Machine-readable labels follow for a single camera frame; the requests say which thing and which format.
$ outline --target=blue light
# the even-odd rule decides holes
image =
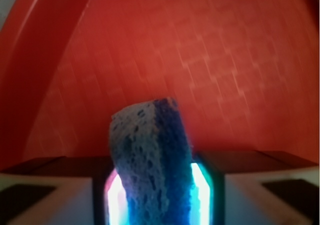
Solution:
[[[195,186],[191,193],[190,224],[208,225],[212,219],[211,201],[213,197],[212,183],[203,167],[191,163]],[[114,177],[107,191],[107,202],[110,225],[130,225],[126,191],[118,174]]]

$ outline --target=sponge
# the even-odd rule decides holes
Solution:
[[[172,98],[112,116],[111,157],[126,191],[131,225],[187,225],[194,184],[191,148]]]

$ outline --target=red wall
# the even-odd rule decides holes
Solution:
[[[25,159],[35,119],[88,0],[16,0],[0,31],[0,169]]]
[[[57,69],[42,70],[53,79],[31,132],[14,132],[29,134],[19,151],[24,160],[105,155],[113,113],[171,96],[195,150],[284,150],[318,162],[318,7],[315,0],[90,0]],[[28,75],[41,76],[38,69]],[[22,91],[19,103],[30,100]]]

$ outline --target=white surface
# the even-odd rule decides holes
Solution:
[[[56,189],[9,221],[9,225],[94,224],[91,178],[0,173],[0,191],[15,184],[47,185],[54,186]]]
[[[309,218],[262,186],[264,182],[287,179],[304,179],[319,187],[319,168],[227,174],[225,224],[311,225]]]

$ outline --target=white light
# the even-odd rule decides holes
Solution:
[[[191,190],[190,224],[208,225],[210,222],[210,186],[198,164],[191,164],[195,188]],[[110,225],[130,225],[126,191],[118,174],[107,191]]]
[[[210,187],[202,174],[198,164],[191,163],[192,175],[195,186],[198,188],[198,199],[200,200],[199,224],[208,225],[210,221]]]
[[[107,192],[109,225],[129,225],[126,190],[116,174]]]

